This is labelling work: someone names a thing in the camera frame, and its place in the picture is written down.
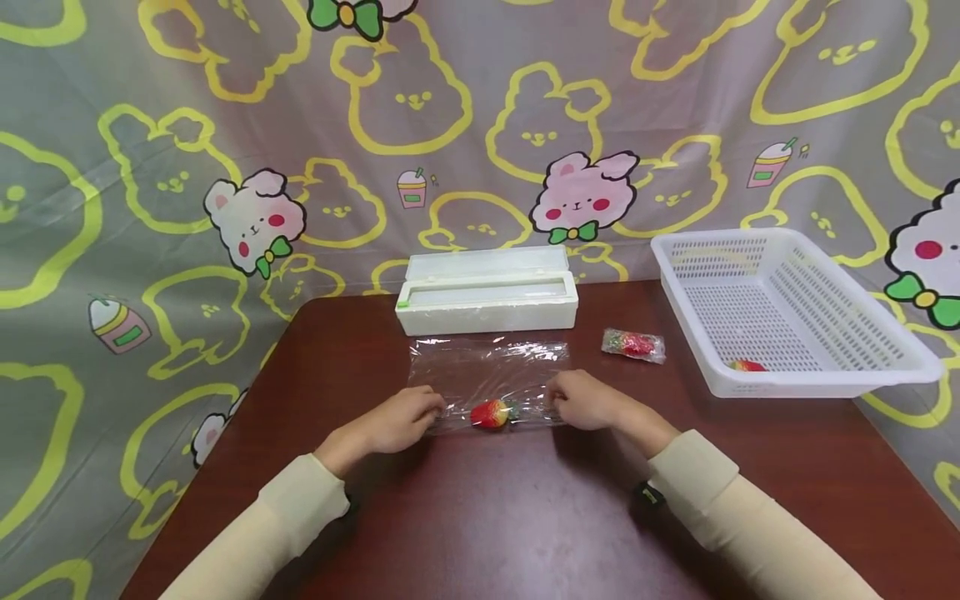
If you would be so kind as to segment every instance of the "strawberry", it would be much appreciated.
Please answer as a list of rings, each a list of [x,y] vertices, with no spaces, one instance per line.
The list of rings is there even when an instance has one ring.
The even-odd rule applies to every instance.
[[[510,416],[510,408],[503,400],[487,400],[470,411],[470,423],[483,429],[502,427]]]
[[[623,337],[623,353],[627,356],[649,356],[653,351],[653,342],[645,336],[631,333]]]
[[[766,371],[766,368],[752,360],[734,360],[728,367],[735,371]]]

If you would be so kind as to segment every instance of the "pink cheek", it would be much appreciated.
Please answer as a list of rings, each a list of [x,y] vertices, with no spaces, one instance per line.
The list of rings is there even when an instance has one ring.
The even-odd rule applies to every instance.
[[[944,253],[944,247],[933,240],[926,240],[917,244],[917,248],[913,249],[913,252],[923,260],[932,260]]]

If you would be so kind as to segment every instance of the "sleeve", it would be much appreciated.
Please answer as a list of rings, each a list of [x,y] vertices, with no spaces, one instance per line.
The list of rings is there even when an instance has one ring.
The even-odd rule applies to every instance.
[[[707,550],[768,600],[879,600],[853,568],[696,431],[650,460],[650,484]]]
[[[297,457],[168,587],[161,600],[259,598],[274,575],[349,509],[344,482]]]

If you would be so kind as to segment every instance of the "plastic basket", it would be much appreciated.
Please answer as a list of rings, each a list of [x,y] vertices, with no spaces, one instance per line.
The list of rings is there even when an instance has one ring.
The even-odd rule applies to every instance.
[[[691,231],[651,245],[716,396],[855,397],[943,375],[929,348],[797,231]],[[767,371],[728,366],[737,360]]]

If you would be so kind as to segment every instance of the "wrapped strawberry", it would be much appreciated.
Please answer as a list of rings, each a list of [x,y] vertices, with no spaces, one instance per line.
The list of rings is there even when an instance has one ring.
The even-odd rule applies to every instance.
[[[603,345],[600,349],[610,354],[622,354],[658,365],[662,365],[666,360],[666,348],[659,335],[607,328],[603,332]]]
[[[753,372],[766,371],[766,368],[763,365],[759,363],[755,363],[752,360],[734,360],[730,362],[727,366],[733,369],[734,371],[753,371]]]
[[[470,411],[470,423],[481,429],[499,429],[510,419],[510,407],[500,399],[487,400]]]

